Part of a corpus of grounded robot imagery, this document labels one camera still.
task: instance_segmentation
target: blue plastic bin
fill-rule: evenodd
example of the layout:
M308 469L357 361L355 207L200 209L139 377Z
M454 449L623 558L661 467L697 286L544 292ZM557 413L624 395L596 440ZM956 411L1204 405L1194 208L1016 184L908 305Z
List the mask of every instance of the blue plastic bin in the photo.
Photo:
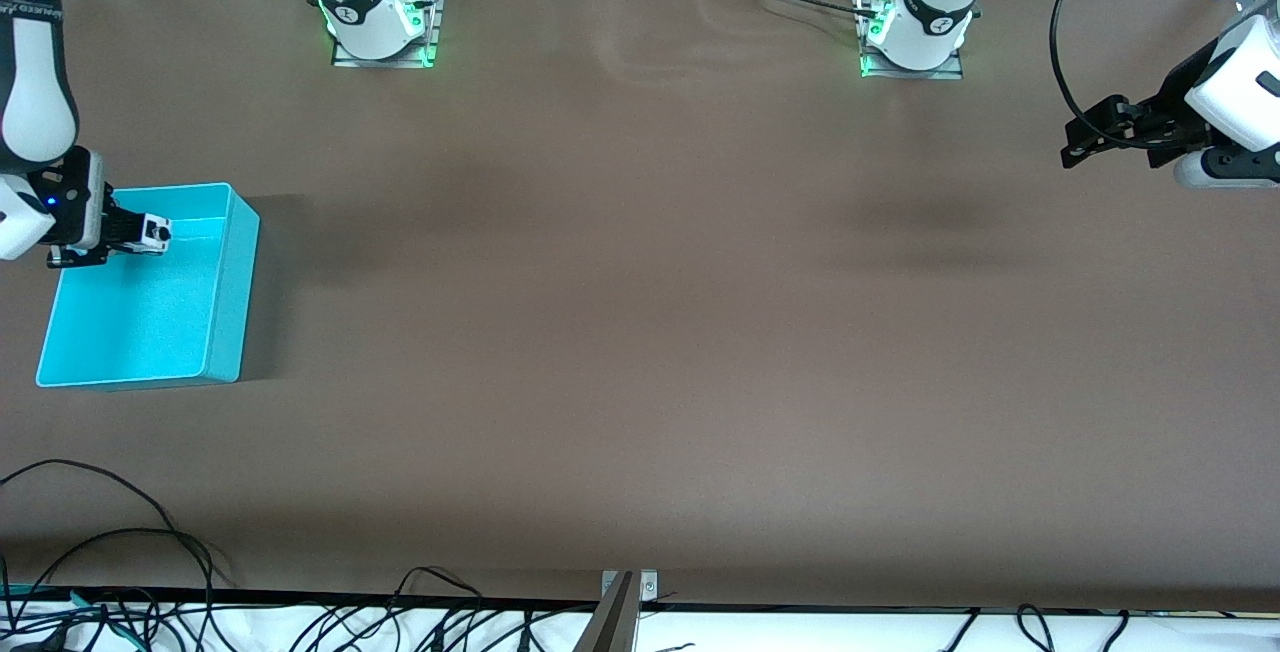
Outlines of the blue plastic bin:
M161 256L65 269L36 384L142 389L236 382L257 254L257 213L228 183L116 190L173 219Z

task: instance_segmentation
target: empty blue container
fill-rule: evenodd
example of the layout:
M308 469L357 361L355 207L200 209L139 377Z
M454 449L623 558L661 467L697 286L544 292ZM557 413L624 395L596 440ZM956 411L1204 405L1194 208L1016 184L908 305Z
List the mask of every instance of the empty blue container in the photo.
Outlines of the empty blue container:
M142 389L236 382L257 254L257 213L228 183L116 190L173 219L169 251L65 269L36 384Z

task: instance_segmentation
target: brown tabletop surface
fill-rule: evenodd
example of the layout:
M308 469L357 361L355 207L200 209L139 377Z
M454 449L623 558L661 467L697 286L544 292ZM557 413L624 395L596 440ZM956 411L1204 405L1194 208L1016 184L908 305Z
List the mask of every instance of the brown tabletop surface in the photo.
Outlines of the brown tabletop surface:
M56 274L0 269L5 470L124 474L246 588L1280 607L1280 197L1060 169L1052 0L982 0L959 83L783 0L449 0L416 72L330 68L303 0L65 4L110 181L228 181L261 251L242 382L178 391L38 389ZM1069 0L1078 97L1231 12ZM18 579L155 524L68 470L0 505ZM55 582L198 584L173 547Z

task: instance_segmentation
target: brown table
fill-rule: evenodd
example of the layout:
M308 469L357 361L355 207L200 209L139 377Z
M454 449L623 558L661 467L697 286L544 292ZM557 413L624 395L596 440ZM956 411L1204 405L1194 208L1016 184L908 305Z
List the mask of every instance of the brown table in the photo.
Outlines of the brown table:
M67 0L113 182L262 215L244 379L37 389L31 255L3 466L128 475L251 588L1280 607L1280 199L1061 170L1051 1L982 0L924 83L781 0L449 0L430 72L332 69L302 0ZM1076 94L1153 91L1230 10L1070 0ZM73 473L3 502L19 578L154 521ZM196 584L172 547L59 579Z

